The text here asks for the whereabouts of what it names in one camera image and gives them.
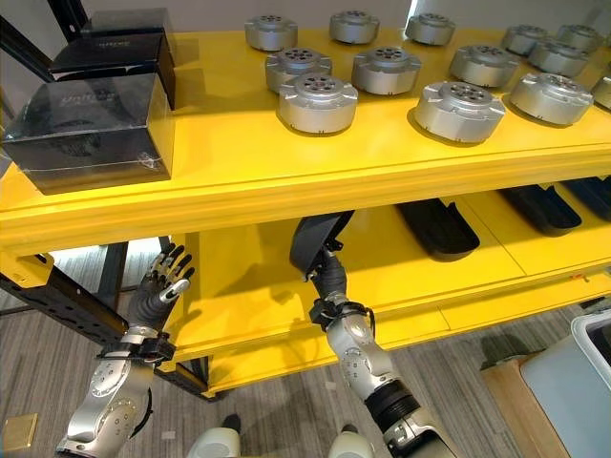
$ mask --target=black tray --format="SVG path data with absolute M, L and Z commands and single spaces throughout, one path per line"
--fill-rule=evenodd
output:
M 562 184 L 598 217 L 611 221 L 611 177 L 567 179 Z
M 558 195 L 554 186 L 543 189 L 532 184 L 498 192 L 545 236 L 563 236 L 581 224 L 579 215 Z
M 439 198 L 397 203 L 397 209 L 422 247 L 435 260 L 459 260 L 479 246 L 479 238 L 455 203 Z

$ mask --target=black box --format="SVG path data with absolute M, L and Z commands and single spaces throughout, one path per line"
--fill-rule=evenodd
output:
M 86 37 L 162 32 L 176 61 L 174 29 L 166 8 L 95 11 L 80 32 Z
M 43 194 L 170 178 L 174 119 L 155 73 L 41 86 L 3 149 Z
M 163 33 L 78 38 L 55 58 L 57 81 L 157 72 L 174 109 L 176 80 Z

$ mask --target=motor housing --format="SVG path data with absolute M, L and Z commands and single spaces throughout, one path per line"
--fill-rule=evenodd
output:
M 509 100 L 527 115 L 569 125 L 583 116 L 594 97 L 579 83 L 560 74 L 527 73 L 512 89 Z
M 602 43 L 602 36 L 595 29 L 582 24 L 561 26 L 556 38 L 562 43 L 586 52 L 595 51 Z
M 416 122 L 426 131 L 465 143 L 488 138 L 504 115 L 499 99 L 458 81 L 426 86 L 414 111 Z
M 352 123 L 357 100 L 350 83 L 325 73 L 306 73 L 280 87 L 278 115 L 298 131 L 334 133 Z
M 477 86 L 497 88 L 514 75 L 518 60 L 501 48 L 474 45 L 458 48 L 450 64 L 450 73 Z
M 611 110 L 611 75 L 605 75 L 592 88 L 594 101 L 607 110 Z
M 366 45 L 375 40 L 380 20 L 360 10 L 346 10 L 331 16 L 328 33 L 332 39 L 351 45 Z
M 507 29 L 500 46 L 515 54 L 528 55 L 539 41 L 547 37 L 547 30 L 541 27 L 520 24 Z
M 255 16 L 244 23 L 246 43 L 256 50 L 281 51 L 297 45 L 297 24 L 277 14 Z
M 556 73 L 572 78 L 577 76 L 588 63 L 588 54 L 560 41 L 547 40 L 535 45 L 528 56 L 528 61 L 545 73 Z
M 424 12 L 412 16 L 405 29 L 405 35 L 423 45 L 443 46 L 452 39 L 456 24 L 446 16 Z
M 406 93 L 421 66 L 418 57 L 401 48 L 387 46 L 360 52 L 352 64 L 352 85 L 372 94 Z
M 331 58 L 310 48 L 289 48 L 265 60 L 267 87 L 277 93 L 286 81 L 304 73 L 331 74 Z

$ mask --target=white wall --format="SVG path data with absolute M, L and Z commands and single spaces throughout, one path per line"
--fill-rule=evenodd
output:
M 415 13 L 438 12 L 457 27 L 505 29 L 532 24 L 556 33 L 562 24 L 580 24 L 594 7 L 606 4 L 591 24 L 603 35 L 611 32 L 611 2 L 608 0 L 414 0 Z
M 368 10 L 383 26 L 402 27 L 410 0 L 81 0 L 85 11 L 165 7 L 175 31 L 238 31 L 247 19 L 275 12 L 313 29 L 341 10 Z
M 50 59 L 66 46 L 47 0 L 0 0 L 0 14 Z M 42 83 L 38 76 L 0 52 L 2 93 L 16 113 Z
M 243 22 L 265 12 L 277 12 L 302 28 L 325 27 L 336 11 L 369 10 L 383 27 L 402 27 L 411 0 L 81 0 L 85 11 L 165 7 L 175 31 L 241 30 Z M 458 27 L 505 29 L 531 23 L 555 32 L 561 24 L 595 18 L 603 34 L 611 32 L 611 0 L 413 0 L 415 13 L 445 14 Z M 602 12 L 593 10 L 607 5 Z M 0 0 L 0 13 L 50 58 L 65 46 L 47 0 Z M 0 53 L 0 84 L 18 112 L 40 85 L 40 80 L 12 58 Z

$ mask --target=shelf board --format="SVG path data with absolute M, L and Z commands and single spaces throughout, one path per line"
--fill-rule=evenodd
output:
M 495 191 L 444 198 L 478 234 L 480 246 L 453 262 L 432 260 L 394 206 L 357 211 L 340 240 L 350 297 L 379 318 L 400 318 L 413 307 L 444 306 L 611 264 L 611 224 L 570 196 L 582 225 L 560 238 L 536 231 Z M 318 331 L 308 317 L 316 299 L 289 263 L 298 219 L 215 229 L 174 237 L 194 256 L 194 284 L 175 307 L 166 330 L 176 361 Z
M 320 137 L 278 120 L 266 54 L 250 49 L 242 31 L 179 33 L 172 179 L 43 196 L 13 165 L 0 181 L 0 248 L 28 255 L 611 173 L 611 117 L 597 106 L 565 129 L 508 110 L 475 146 L 440 142 L 412 125 L 422 87 L 451 79 L 455 49 L 501 35 L 459 30 L 447 47 L 405 43 L 423 64 L 414 90 L 360 94 L 352 126 Z M 381 30 L 375 44 L 400 45 L 401 33 Z M 332 42 L 326 30 L 300 31 L 300 45 L 330 55 L 344 79 L 366 48 Z M 577 80 L 591 87 L 610 58 L 600 48 Z M 522 64 L 506 90 L 531 70 Z
M 524 276 L 461 198 L 445 200 L 456 202 L 478 234 L 479 248 L 462 260 L 435 261 L 394 206 L 359 210 L 340 237 L 351 297 L 383 317 Z M 183 303 L 166 324 L 177 346 L 177 361 L 281 339 L 289 333 L 317 331 L 308 316 L 315 288 L 304 283 L 288 261 L 298 222 L 289 219 L 174 238 L 184 240 L 198 269 Z
M 381 320 L 378 342 L 385 349 L 447 337 L 611 293 L 611 276 L 597 273 L 582 279 L 552 281 L 478 301 L 437 308 L 420 307 L 400 319 Z M 314 337 L 286 338 L 274 343 L 244 345 L 215 354 L 210 361 L 209 391 L 333 364 L 337 361 L 323 332 Z

